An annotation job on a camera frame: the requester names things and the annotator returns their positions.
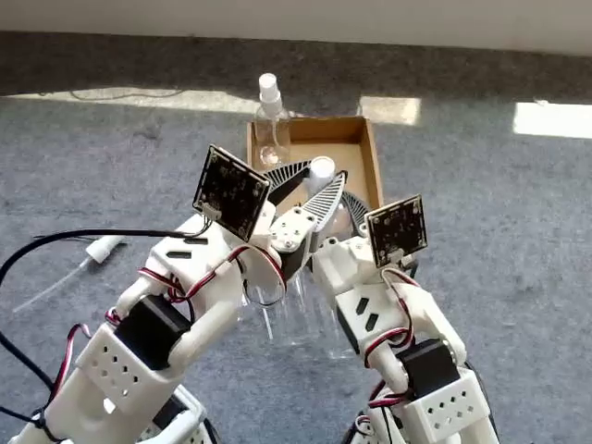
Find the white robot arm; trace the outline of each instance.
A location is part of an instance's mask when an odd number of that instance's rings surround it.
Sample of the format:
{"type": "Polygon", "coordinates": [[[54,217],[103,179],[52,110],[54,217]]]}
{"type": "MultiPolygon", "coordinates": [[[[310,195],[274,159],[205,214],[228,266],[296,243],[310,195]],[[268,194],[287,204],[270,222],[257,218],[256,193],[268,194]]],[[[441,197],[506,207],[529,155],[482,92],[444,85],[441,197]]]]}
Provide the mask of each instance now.
{"type": "Polygon", "coordinates": [[[378,268],[371,243],[328,239],[313,256],[352,347],[386,383],[360,417],[370,423],[366,431],[356,420],[346,442],[498,444],[459,335],[432,295],[399,270],[401,255],[378,268]],[[429,339],[416,344],[415,332],[429,339]]]}

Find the white bottle cap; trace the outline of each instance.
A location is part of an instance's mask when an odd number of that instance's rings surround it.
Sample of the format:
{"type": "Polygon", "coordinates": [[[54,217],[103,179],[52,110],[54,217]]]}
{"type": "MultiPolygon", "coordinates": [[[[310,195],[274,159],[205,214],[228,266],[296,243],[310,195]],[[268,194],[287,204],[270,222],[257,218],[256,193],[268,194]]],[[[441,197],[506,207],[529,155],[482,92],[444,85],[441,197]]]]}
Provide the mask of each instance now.
{"type": "Polygon", "coordinates": [[[335,162],[326,155],[319,155],[311,161],[307,183],[309,195],[318,193],[335,177],[335,162]]]}
{"type": "Polygon", "coordinates": [[[278,78],[270,72],[259,78],[259,100],[268,117],[275,117],[282,109],[278,78]]]}

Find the circuit board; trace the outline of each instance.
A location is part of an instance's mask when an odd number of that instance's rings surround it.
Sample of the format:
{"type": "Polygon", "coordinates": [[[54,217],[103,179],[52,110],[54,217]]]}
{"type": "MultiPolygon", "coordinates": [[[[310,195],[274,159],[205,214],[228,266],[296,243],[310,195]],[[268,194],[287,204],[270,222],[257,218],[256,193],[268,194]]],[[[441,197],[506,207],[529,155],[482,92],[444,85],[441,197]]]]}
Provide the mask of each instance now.
{"type": "Polygon", "coordinates": [[[399,249],[406,255],[427,246],[420,194],[383,206],[366,214],[365,219],[376,267],[388,264],[389,255],[399,249]]]}
{"type": "Polygon", "coordinates": [[[270,182],[229,152],[210,145],[193,208],[248,242],[270,182]]]}

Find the white wall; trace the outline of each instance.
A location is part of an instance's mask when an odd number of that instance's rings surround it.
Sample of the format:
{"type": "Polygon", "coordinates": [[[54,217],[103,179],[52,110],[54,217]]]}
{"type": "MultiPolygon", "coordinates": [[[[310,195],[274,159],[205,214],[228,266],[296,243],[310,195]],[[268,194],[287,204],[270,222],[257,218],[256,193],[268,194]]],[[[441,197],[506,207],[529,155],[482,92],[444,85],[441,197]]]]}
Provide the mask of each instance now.
{"type": "Polygon", "coordinates": [[[592,54],[590,0],[0,0],[0,30],[592,54]]]}

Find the open cardboard box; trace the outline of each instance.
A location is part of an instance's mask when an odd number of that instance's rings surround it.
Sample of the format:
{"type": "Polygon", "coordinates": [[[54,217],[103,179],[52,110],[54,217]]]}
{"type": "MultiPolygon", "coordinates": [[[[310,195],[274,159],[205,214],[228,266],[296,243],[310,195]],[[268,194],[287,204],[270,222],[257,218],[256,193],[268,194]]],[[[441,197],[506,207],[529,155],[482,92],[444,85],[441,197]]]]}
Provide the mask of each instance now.
{"type": "MultiPolygon", "coordinates": [[[[372,209],[384,205],[374,134],[367,119],[297,117],[290,121],[290,138],[291,162],[309,160],[318,155],[331,157],[337,171],[348,171],[347,191],[372,209]]],[[[253,123],[249,123],[247,128],[247,161],[257,170],[264,169],[257,153],[253,123]]],[[[282,202],[278,210],[286,211],[305,200],[306,194],[301,186],[282,202]]]]}

